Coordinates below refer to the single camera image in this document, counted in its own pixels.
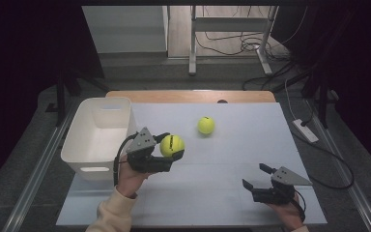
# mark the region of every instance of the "human hand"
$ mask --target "human hand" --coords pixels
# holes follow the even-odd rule
[[[299,202],[298,194],[295,192],[294,199]],[[303,227],[302,220],[300,219],[300,211],[291,202],[284,205],[267,204],[270,206],[284,225],[290,230],[296,230]]]
[[[140,173],[134,171],[131,169],[127,160],[127,155],[120,158],[119,184],[116,186],[116,190],[125,197],[135,198],[137,196],[136,192],[140,189],[143,181],[154,173]]]

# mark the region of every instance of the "tennis ball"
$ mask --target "tennis ball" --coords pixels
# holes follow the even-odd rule
[[[200,121],[198,121],[198,130],[204,134],[210,134],[214,131],[215,122],[213,118],[210,117],[202,117]]]
[[[174,153],[184,149],[185,143],[175,134],[165,136],[160,142],[160,151],[164,157],[172,157]]]

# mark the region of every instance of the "table leg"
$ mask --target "table leg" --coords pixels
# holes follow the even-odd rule
[[[271,6],[271,14],[268,15],[268,21],[267,21],[266,28],[264,30],[261,45],[257,47],[256,49],[258,58],[260,59],[265,75],[272,75],[272,70],[271,70],[270,64],[268,63],[267,54],[265,53],[265,49],[267,46],[268,37],[270,36],[273,21],[275,19],[276,10],[277,10],[276,6]]]
[[[195,12],[196,7],[192,6],[191,7],[191,45],[189,48],[189,70],[188,74],[189,75],[195,75],[197,73],[197,67],[196,67],[196,62],[197,62],[197,54],[196,54],[196,44],[195,44],[195,23],[197,20],[196,12]]]

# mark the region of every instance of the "plastic container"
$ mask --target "plastic container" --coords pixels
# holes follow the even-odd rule
[[[61,158],[85,180],[111,180],[120,146],[136,131],[129,99],[87,99],[74,115]]]

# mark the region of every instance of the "beige sleeve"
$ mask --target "beige sleeve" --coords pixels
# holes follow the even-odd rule
[[[110,197],[98,206],[98,219],[86,232],[110,231],[129,232],[131,229],[131,209],[136,199],[129,199],[114,188]]]
[[[292,232],[309,232],[309,230],[308,230],[308,227],[304,225],[303,227],[293,230]]]

